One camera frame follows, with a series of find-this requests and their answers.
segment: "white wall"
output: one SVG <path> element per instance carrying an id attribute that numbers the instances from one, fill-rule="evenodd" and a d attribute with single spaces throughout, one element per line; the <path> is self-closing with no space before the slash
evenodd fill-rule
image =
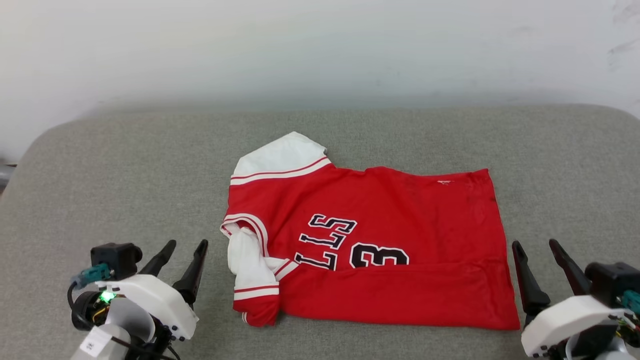
<path id="1" fill-rule="evenodd" d="M 640 0 L 3 0 L 0 158 L 113 108 L 588 102 L 640 115 Z"/>

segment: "green led light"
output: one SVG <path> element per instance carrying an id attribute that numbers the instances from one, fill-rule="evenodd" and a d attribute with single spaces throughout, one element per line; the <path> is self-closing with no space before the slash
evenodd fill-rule
<path id="1" fill-rule="evenodd" d="M 109 304 L 109 302 L 111 302 L 115 297 L 116 294 L 107 291 L 104 291 L 100 294 L 100 300 L 106 302 L 107 304 Z"/>

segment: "cable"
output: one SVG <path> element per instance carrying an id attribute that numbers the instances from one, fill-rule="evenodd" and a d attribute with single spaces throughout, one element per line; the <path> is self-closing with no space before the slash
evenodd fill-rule
<path id="1" fill-rule="evenodd" d="M 102 313 L 105 313 L 106 311 L 109 311 L 109 308 L 110 308 L 110 307 L 111 307 L 111 306 L 106 306 L 106 307 L 103 307 L 102 309 L 100 309 L 100 310 L 96 311 L 96 312 L 95 312 L 95 314 L 93 314 L 93 316 L 91 317 L 91 321 L 92 321 L 93 323 L 95 323 L 95 318 L 96 318 L 96 317 L 98 317 L 98 315 L 100 315 L 100 314 L 102 314 Z"/>
<path id="2" fill-rule="evenodd" d="M 173 356 L 175 356 L 175 360 L 180 360 L 180 356 L 178 356 L 178 353 L 175 352 L 175 350 L 171 345 L 167 346 L 166 348 L 169 349 L 169 351 L 173 354 Z"/>
<path id="3" fill-rule="evenodd" d="M 631 328 L 632 330 L 636 330 L 636 329 L 637 329 L 637 326 L 634 324 L 634 322 L 633 322 L 633 321 L 631 321 L 631 319 L 630 319 L 630 318 L 627 318 L 625 315 L 622 315 L 622 316 L 621 316 L 621 319 L 622 319 L 622 321 L 624 321 L 624 322 L 627 324 L 627 326 L 629 326 L 629 328 Z"/>
<path id="4" fill-rule="evenodd" d="M 74 288 L 75 288 L 75 287 L 76 287 L 76 282 L 74 281 L 74 282 L 72 282 L 72 283 L 71 283 L 71 286 L 69 286 L 69 290 L 67 290 L 67 302 L 69 303 L 69 307 L 71 308 L 71 313 L 72 313 L 73 315 L 75 315 L 78 319 L 80 319 L 80 321 L 81 321 L 83 324 L 87 325 L 87 326 L 89 327 L 89 329 L 92 329 L 92 328 L 93 328 L 93 326 L 95 326 L 95 325 L 94 325 L 94 324 L 92 324 L 89 320 L 85 319 L 85 318 L 84 318 L 84 316 L 83 316 L 81 313 L 78 313 L 77 311 L 75 311 L 75 310 L 74 310 L 74 298 L 73 298 L 73 296 L 72 296 L 72 293 L 73 293 L 73 290 L 74 290 Z M 170 350 L 170 351 L 171 351 L 174 355 L 176 355 L 176 359 L 174 359 L 174 358 L 172 358 L 172 357 L 164 356 L 164 355 L 162 355 L 162 354 L 155 353 L 155 352 L 153 352 L 153 351 L 149 351 L 149 350 L 144 349 L 144 348 L 141 348 L 141 347 L 138 347 L 138 346 L 133 345 L 133 344 L 130 344 L 130 343 L 126 342 L 126 341 L 120 340 L 120 339 L 118 339 L 118 338 L 116 338 L 116 337 L 114 337 L 114 336 L 112 336 L 112 337 L 111 337 L 111 341 L 113 341 L 114 343 L 118 343 L 118 344 L 120 344 L 120 345 L 124 346 L 125 348 L 131 349 L 131 350 L 134 350 L 134 351 L 136 351 L 136 352 L 141 352 L 141 353 L 144 353 L 144 354 L 149 354 L 149 355 L 153 356 L 153 357 L 154 357 L 154 358 L 156 358 L 156 359 L 162 359 L 162 360 L 180 360 L 180 357 L 179 357 L 179 356 L 177 356 L 177 354 L 176 354 L 173 350 Z"/>
<path id="5" fill-rule="evenodd" d="M 153 351 L 149 351 L 149 350 L 146 350 L 144 348 L 141 348 L 141 347 L 137 347 L 136 345 L 131 345 L 130 343 L 128 343 L 126 341 L 122 341 L 122 340 L 120 340 L 120 339 L 118 339 L 116 337 L 113 337 L 113 336 L 111 337 L 111 341 L 113 341 L 114 343 L 118 343 L 118 344 L 124 346 L 125 348 L 129 348 L 129 349 L 135 350 L 137 352 L 143 352 L 144 354 L 149 354 L 149 355 L 151 355 L 151 356 L 153 356 L 153 357 L 155 357 L 157 359 L 162 359 L 162 360 L 180 360 L 179 358 L 178 359 L 174 359 L 172 357 L 168 357 L 168 356 L 164 356 L 162 354 L 158 354 L 157 352 L 153 352 Z"/>

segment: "red jersey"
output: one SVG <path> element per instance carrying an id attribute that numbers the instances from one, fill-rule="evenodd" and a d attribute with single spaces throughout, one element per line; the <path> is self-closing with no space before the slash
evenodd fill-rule
<path id="1" fill-rule="evenodd" d="M 368 323 L 520 328 L 487 169 L 338 168 L 291 133 L 243 156 L 221 230 L 250 325 L 279 310 Z"/>

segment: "gray sofa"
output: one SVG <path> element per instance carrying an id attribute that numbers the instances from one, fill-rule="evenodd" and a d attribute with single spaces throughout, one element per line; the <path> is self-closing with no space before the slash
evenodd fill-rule
<path id="1" fill-rule="evenodd" d="M 93 246 L 133 242 L 144 263 L 176 239 L 160 273 L 173 282 L 206 238 L 200 322 L 191 341 L 175 346 L 185 360 L 525 358 L 517 331 L 285 315 L 276 327 L 244 324 L 231 308 L 234 277 L 218 231 L 229 176 L 242 155 L 290 131 L 326 146 L 340 167 L 414 174 L 488 167 L 507 238 L 520 240 L 556 302 L 571 290 L 548 249 L 551 237 L 581 266 L 640 267 L 640 122 L 622 111 L 565 105 L 101 117 L 42 135 L 0 197 L 0 357 L 68 359 L 74 352 L 84 333 L 70 323 L 65 290 L 90 265 Z"/>

